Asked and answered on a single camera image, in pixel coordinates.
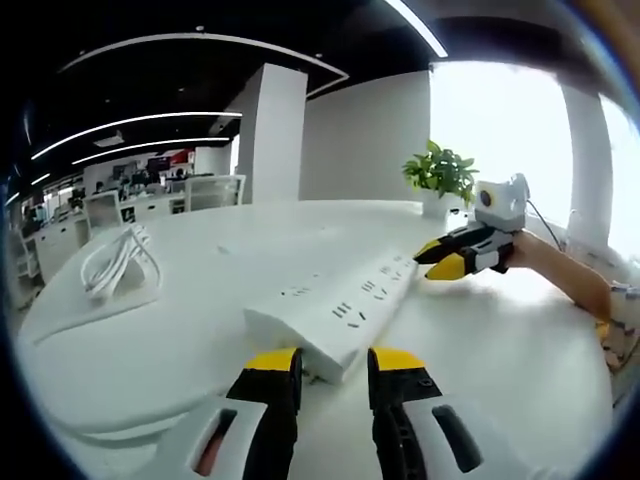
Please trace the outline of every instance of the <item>led light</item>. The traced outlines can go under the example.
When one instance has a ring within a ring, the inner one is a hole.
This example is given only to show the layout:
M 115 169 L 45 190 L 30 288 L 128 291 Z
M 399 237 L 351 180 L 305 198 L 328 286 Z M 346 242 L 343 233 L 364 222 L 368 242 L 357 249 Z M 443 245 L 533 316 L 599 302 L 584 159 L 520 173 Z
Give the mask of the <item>led light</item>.
M 172 118 L 172 117 L 242 117 L 242 114 L 239 112 L 175 112 L 175 113 L 159 113 L 156 115 L 145 115 L 143 117 L 134 117 L 127 118 L 126 120 L 118 120 L 117 122 L 107 123 L 105 125 L 100 125 L 99 127 L 90 128 L 89 130 L 85 130 L 83 132 L 79 132 L 71 135 L 70 137 L 63 138 L 59 142 L 53 143 L 49 145 L 47 148 L 43 148 L 38 153 L 31 157 L 31 160 L 35 160 L 36 158 L 44 155 L 45 153 L 53 150 L 56 147 L 59 147 L 63 143 L 67 143 L 71 140 L 74 140 L 78 137 L 82 137 L 83 135 L 87 135 L 89 133 L 97 132 L 98 130 L 104 130 L 105 128 L 115 127 L 116 125 L 123 125 L 125 123 L 133 123 L 140 122 L 143 120 L 153 120 L 156 118 Z
M 427 28 L 427 26 L 422 23 L 422 20 L 418 18 L 418 16 L 411 11 L 409 7 L 407 7 L 400 0 L 385 0 L 396 12 L 404 17 L 404 19 L 411 24 L 413 28 L 420 34 L 422 38 L 429 44 L 429 46 L 436 52 L 436 55 L 440 58 L 448 57 L 449 54 L 444 49 L 442 44 L 438 41 L 431 30 Z
M 129 145 L 128 147 L 116 148 L 114 150 L 109 150 L 108 152 L 96 153 L 95 155 L 90 155 L 88 157 L 81 158 L 80 160 L 76 160 L 75 162 L 71 162 L 72 165 L 77 165 L 78 163 L 86 162 L 87 160 L 93 160 L 94 158 L 102 157 L 104 155 L 109 155 L 111 153 L 116 152 L 124 152 L 125 150 L 131 150 L 132 148 L 140 148 L 140 147 L 152 147 L 154 145 L 166 145 L 168 143 L 181 143 L 181 142 L 228 142 L 229 137 L 202 137 L 202 138 L 177 138 L 175 140 L 162 140 L 160 142 L 149 142 L 149 143 L 139 143 L 138 145 Z
M 31 182 L 31 185 L 35 185 L 36 183 L 40 183 L 42 180 L 44 180 L 45 178 L 49 177 L 50 175 L 51 175 L 50 173 L 45 173 L 40 178 L 36 178 L 33 182 Z
M 335 73 L 340 77 L 329 83 L 325 83 L 324 85 L 316 88 L 315 90 L 312 90 L 311 92 L 307 92 L 307 98 L 312 97 L 328 88 L 331 88 L 334 85 L 337 85 L 340 82 L 344 82 L 349 79 L 349 75 L 343 72 L 342 70 L 336 67 L 333 67 L 327 63 L 324 63 L 317 58 L 310 57 L 308 55 L 305 55 L 304 53 L 296 52 L 295 50 L 291 50 L 289 48 L 281 47 L 279 45 L 273 45 L 271 43 L 261 42 L 259 40 L 252 40 L 250 38 L 234 37 L 231 35 L 219 35 L 217 33 L 206 33 L 204 31 L 198 32 L 198 33 L 194 33 L 194 32 L 160 33 L 157 35 L 147 35 L 144 37 L 129 38 L 127 40 L 122 40 L 121 42 L 116 42 L 111 45 L 107 45 L 105 47 L 100 47 L 96 50 L 92 50 L 88 53 L 85 53 L 84 55 L 81 55 L 80 57 L 76 58 L 75 60 L 72 60 L 71 62 L 67 63 L 64 67 L 59 69 L 58 73 L 64 72 L 65 70 L 68 70 L 69 68 L 73 67 L 74 65 L 77 65 L 80 62 L 83 62 L 89 58 L 95 57 L 96 55 L 100 55 L 105 52 L 110 52 L 118 48 L 127 47 L 130 45 L 139 45 L 141 43 L 156 42 L 156 41 L 163 41 L 163 40 L 198 40 L 198 41 L 213 40 L 213 41 L 220 41 L 220 42 L 239 43 L 241 45 L 250 45 L 258 48 L 265 48 L 274 52 L 282 53 L 284 55 L 289 55 L 290 57 L 304 60 L 313 65 L 317 65 L 319 67 L 324 68 L 325 70 Z
M 24 126 L 24 133 L 27 135 L 27 142 L 31 145 L 31 135 L 29 135 L 29 117 L 27 117 L 26 112 L 22 117 L 22 125 Z
M 18 195 L 20 195 L 20 192 L 18 192 L 18 193 L 14 193 L 13 195 L 11 195 L 11 196 L 9 197 L 9 200 L 7 200 L 7 201 L 4 203 L 4 206 L 6 207 L 6 206 L 7 206 L 7 205 L 9 205 L 11 202 L 13 202 L 16 198 L 18 198 Z

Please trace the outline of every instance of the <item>office desk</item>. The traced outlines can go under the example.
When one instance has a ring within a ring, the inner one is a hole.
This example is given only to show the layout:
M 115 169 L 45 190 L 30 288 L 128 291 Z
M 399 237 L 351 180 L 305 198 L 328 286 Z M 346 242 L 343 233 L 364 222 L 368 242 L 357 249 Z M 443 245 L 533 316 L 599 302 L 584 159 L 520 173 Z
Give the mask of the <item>office desk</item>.
M 136 222 L 145 222 L 171 215 L 174 210 L 174 204 L 184 202 L 184 197 L 184 192 L 139 196 L 120 202 L 120 211 L 133 209 Z
M 108 240 L 101 236 L 64 265 L 18 335 L 29 384 L 56 417 L 56 435 L 96 477 L 151 458 L 157 434 L 127 438 L 140 418 L 172 418 L 230 385 L 254 353 L 245 305 L 389 246 L 411 254 L 447 229 L 421 218 L 419 204 L 378 201 L 211 209 L 147 228 L 164 275 L 157 302 L 33 345 L 73 315 L 80 266 Z M 418 276 L 378 343 L 421 357 L 442 391 L 476 402 L 525 458 L 571 468 L 611 422 L 608 371 L 592 324 L 529 271 L 453 283 Z M 289 478 L 381 478 L 364 366 L 340 387 L 305 386 Z

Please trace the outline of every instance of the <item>potted plant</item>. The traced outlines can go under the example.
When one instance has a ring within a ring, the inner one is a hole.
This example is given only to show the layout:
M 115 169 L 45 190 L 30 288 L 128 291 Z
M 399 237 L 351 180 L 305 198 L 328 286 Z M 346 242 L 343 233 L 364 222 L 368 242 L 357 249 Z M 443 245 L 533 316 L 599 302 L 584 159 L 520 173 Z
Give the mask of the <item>potted plant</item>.
M 402 167 L 407 181 L 422 191 L 422 215 L 444 218 L 455 206 L 456 197 L 469 206 L 473 202 L 474 159 L 462 159 L 452 150 L 442 149 L 433 140 L 427 142 L 425 155 L 414 154 Z

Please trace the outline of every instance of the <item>window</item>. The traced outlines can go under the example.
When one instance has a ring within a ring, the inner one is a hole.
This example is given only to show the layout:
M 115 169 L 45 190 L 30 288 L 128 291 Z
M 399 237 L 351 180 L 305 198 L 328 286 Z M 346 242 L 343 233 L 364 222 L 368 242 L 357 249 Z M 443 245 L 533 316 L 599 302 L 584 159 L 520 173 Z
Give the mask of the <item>window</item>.
M 613 166 L 613 202 L 609 246 L 640 257 L 640 136 L 633 121 L 615 103 L 600 96 L 607 122 Z
M 524 173 L 540 213 L 566 227 L 571 132 L 562 89 L 552 75 L 503 63 L 436 64 L 430 136 L 475 158 L 479 179 L 503 181 Z
M 229 166 L 229 173 L 231 175 L 237 174 L 238 170 L 238 158 L 240 155 L 240 134 L 236 135 L 231 142 L 231 165 Z

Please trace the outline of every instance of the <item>ceiling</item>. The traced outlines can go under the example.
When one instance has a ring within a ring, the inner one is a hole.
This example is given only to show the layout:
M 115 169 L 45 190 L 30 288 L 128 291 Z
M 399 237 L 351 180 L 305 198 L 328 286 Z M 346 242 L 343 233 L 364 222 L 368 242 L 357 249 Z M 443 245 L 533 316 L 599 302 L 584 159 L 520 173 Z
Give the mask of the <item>ceiling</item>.
M 506 0 L 405 3 L 446 45 L 449 60 L 525 62 L 593 74 L 579 48 L 563 34 L 561 22 L 541 2 L 522 2 L 528 7 L 519 8 Z M 91 2 L 91 9 L 88 5 L 48 4 L 30 18 L 29 42 L 20 45 L 23 53 L 15 56 L 12 70 L 17 82 L 12 98 L 17 168 L 12 170 L 10 194 L 28 192 L 30 182 L 43 173 L 51 173 L 48 180 L 53 181 L 92 161 L 122 156 L 72 163 L 108 150 L 93 142 L 116 130 L 125 143 L 111 148 L 208 136 L 215 116 L 147 120 L 83 135 L 31 160 L 70 135 L 110 122 L 167 112 L 224 111 L 264 63 L 306 72 L 308 93 L 341 78 L 327 65 L 349 76 L 310 95 L 315 98 L 355 83 L 423 70 L 437 59 L 383 0 L 116 0 Z M 92 55 L 118 42 L 179 33 L 184 35 Z M 206 34 L 271 47 L 205 39 Z M 238 129 L 238 122 L 231 122 L 217 135 L 232 137 Z

